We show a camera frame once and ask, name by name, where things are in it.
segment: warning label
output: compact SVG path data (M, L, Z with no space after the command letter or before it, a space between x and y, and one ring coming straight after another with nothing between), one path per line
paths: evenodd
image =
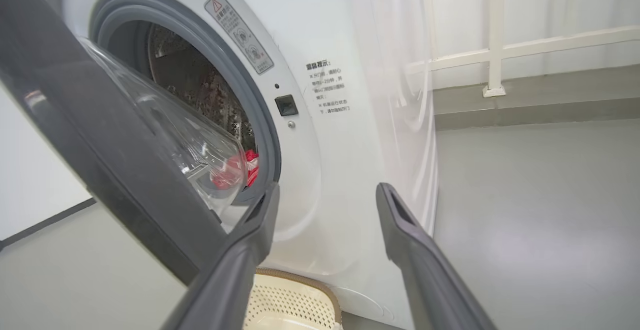
M244 56L251 62L258 74L265 73L274 66L274 62L265 48L227 0L208 0L204 8L229 34L234 43L242 49Z
M352 109L347 99L342 68L323 59L307 63L306 70L311 81L313 101L317 104L320 114L336 114Z

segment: gray sticker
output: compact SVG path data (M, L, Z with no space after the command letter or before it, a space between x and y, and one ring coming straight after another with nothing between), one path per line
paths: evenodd
M242 49L244 56L249 59L258 74L265 73L274 66L274 62L265 48L227 0L208 0L204 9L216 19L222 29Z

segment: black square latch hole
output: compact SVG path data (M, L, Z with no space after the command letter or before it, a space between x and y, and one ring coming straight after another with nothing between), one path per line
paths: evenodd
M278 105L278 110L281 112L281 116L296 115L298 112L296 102L293 100L293 96L291 94L277 97L276 105Z

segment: railing post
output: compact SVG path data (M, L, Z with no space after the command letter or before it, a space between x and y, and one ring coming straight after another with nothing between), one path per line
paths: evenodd
M505 95L502 82L503 33L505 32L505 0L489 0L489 84L482 96Z

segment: gray rubber seal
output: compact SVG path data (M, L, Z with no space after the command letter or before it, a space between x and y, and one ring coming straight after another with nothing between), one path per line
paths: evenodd
M238 194L234 205L248 205L265 193L270 181L279 180L280 142L265 100L237 55L205 21L176 0L99 0L91 19L91 39L147 76L146 32L151 22L192 44L229 83L254 130L259 155L258 178Z

